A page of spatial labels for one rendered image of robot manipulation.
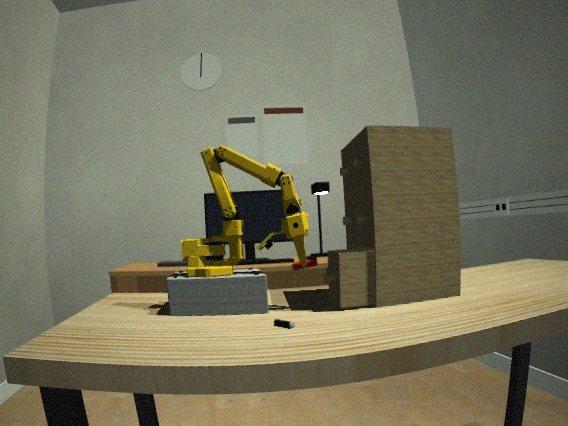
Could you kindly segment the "black aa battery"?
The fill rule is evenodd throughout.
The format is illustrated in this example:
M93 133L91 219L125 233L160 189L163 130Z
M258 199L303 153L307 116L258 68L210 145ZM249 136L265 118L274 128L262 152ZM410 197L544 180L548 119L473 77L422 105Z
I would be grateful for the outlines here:
M288 328L294 328L295 327L294 322L279 320L279 319L275 319L274 324L277 325L277 326L288 327Z

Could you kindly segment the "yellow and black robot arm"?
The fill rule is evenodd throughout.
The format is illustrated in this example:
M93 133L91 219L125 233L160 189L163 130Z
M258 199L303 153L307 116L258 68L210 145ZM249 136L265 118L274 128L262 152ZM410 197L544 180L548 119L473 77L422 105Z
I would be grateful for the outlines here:
M260 179L261 182L273 188L275 188L276 185L280 186L285 216L297 212L301 214L300 205L302 205L302 202L301 199L298 200L298 196L295 193L293 177L283 173L281 169L269 163L265 167L226 146L219 146L215 150L208 148L201 152L201 156L224 215L224 221L222 221L223 236L212 236L212 243L210 243L210 238L186 239L183 241L184 256L187 257L188 264L188 277L233 275L232 265L237 265L244 258L242 240L242 235L244 235L243 221L239 220L239 211L220 163L226 162L232 166L238 165L240 168L234 167L240 170L244 169L242 171L246 171L246 173ZM227 161L230 161L230 163ZM219 166L217 165L218 163ZM231 163L234 163L234 165ZM227 192L227 188L229 192ZM229 193L231 198L229 198ZM231 199L233 202L231 202ZM223 259L226 253L225 246L222 242L229 243L230 257L228 259ZM209 260L213 260L213 265L209 264ZM218 268L206 268L215 265L223 266L217 266Z

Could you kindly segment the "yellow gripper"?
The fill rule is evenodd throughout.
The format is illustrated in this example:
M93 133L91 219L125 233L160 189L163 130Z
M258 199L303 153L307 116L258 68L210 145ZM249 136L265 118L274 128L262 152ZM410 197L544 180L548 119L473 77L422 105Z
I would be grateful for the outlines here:
M297 215L297 216L295 216L295 215ZM298 255L298 258L299 258L299 261L300 261L300 264L302 265L303 268L305 268L307 260L306 260L304 235L308 235L308 231L309 231L308 230L309 225L308 225L307 217L308 217L308 213L305 213L305 212L302 212L302 214L299 214L299 212L287 214L287 217L281 219L282 231L270 233L263 240L263 242L257 247L257 249L260 249L259 251L261 251L264 247L269 249L273 245L270 242L275 237L273 235L285 233L285 235L288 239L293 240L296 251L297 251L297 255Z

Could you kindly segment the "red aa battery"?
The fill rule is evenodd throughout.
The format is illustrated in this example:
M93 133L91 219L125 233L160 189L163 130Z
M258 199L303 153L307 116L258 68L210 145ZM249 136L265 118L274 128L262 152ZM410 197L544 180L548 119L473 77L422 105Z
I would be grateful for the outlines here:
M292 265L292 266L291 266L292 270L304 269L304 268L302 267L302 265L300 264L300 262L291 263L291 265ZM306 263L306 267L305 267L305 268L312 267L312 266L317 266L317 265L318 265L317 259L314 258L314 259L307 260L307 263Z

